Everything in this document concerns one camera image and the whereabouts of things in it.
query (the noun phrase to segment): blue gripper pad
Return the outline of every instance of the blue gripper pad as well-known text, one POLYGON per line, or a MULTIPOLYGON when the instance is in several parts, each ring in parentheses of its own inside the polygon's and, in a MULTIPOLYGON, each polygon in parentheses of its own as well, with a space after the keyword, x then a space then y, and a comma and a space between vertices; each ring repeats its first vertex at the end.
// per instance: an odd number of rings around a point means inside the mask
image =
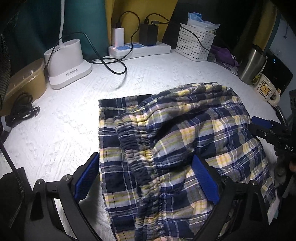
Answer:
POLYGON ((220 200, 217 183, 213 180, 208 170, 202 164, 197 155, 193 156, 191 168, 205 193, 207 200, 212 201, 214 205, 220 200))
POLYGON ((258 126, 262 126, 265 127, 267 129, 271 129, 272 128, 272 124, 270 123, 269 120, 264 120, 262 118, 259 118, 257 116, 253 116, 251 119, 252 123, 258 126))
POLYGON ((79 202, 86 198, 91 185, 98 176, 99 173, 99 154, 94 152, 88 161, 83 165, 79 166, 73 174, 74 181, 74 199, 79 202))

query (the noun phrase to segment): white tablecloth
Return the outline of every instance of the white tablecloth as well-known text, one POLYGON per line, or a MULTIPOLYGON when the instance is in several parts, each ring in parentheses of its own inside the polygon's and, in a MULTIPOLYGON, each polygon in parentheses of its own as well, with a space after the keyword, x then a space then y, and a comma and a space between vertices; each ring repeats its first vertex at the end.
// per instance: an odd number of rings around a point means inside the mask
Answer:
MULTIPOLYGON (((114 75, 103 65, 93 65, 89 75, 60 90, 53 90, 48 84, 44 95, 34 102, 34 106, 40 106, 39 115, 12 129, 5 148, 16 168, 25 168, 32 187, 38 178, 57 181, 72 174, 93 152, 99 151, 99 99, 157 94, 188 83, 218 82, 237 93, 251 117, 278 121, 271 106, 250 86, 215 63, 194 62, 171 52, 126 60, 125 64, 126 76, 114 75)), ((115 71, 123 69, 119 63, 110 67, 115 71)), ((275 163, 273 146, 265 140, 261 142, 269 161, 275 163)), ((11 170, 1 154, 0 177, 8 172, 11 170)), ((56 203, 65 230, 73 235, 60 203, 56 203)), ((99 236, 104 241, 114 240, 99 179, 80 206, 99 236)), ((278 200, 268 211, 270 221, 277 206, 278 200)))

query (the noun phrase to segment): plaid fabric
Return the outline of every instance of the plaid fabric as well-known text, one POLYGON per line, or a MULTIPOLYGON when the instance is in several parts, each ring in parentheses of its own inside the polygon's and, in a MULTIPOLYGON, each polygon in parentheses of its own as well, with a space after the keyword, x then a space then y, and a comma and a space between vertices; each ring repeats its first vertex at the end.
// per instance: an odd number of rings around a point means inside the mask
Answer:
POLYGON ((99 101, 100 177, 117 240, 187 238, 213 205, 191 168, 195 151, 220 175, 255 179, 266 208, 275 198, 263 147, 231 88, 217 83, 99 101))

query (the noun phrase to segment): white power strip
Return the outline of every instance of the white power strip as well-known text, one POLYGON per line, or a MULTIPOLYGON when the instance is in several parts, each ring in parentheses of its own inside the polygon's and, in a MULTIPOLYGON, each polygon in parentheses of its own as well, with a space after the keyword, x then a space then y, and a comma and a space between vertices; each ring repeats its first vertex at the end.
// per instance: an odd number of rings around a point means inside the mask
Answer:
MULTIPOLYGON (((114 58, 121 58, 126 55, 131 49, 131 44, 125 44, 121 47, 109 47, 109 55, 114 58)), ((162 42, 157 42, 153 46, 145 46, 139 43, 133 43, 133 51, 126 56, 124 59, 137 58, 155 54, 165 54, 170 53, 170 45, 164 44, 162 42)))

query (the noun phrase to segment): purple cloth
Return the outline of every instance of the purple cloth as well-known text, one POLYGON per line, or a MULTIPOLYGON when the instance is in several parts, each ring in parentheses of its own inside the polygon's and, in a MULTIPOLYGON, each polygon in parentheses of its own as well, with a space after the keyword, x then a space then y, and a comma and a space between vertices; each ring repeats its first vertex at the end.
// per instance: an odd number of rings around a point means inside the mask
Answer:
POLYGON ((226 64, 229 64, 231 66, 236 66, 236 67, 239 66, 239 63, 237 61, 235 61, 235 63, 234 63, 234 59, 231 56, 231 53, 227 48, 220 48, 220 47, 212 45, 211 52, 215 55, 216 60, 218 62, 226 63, 226 64))

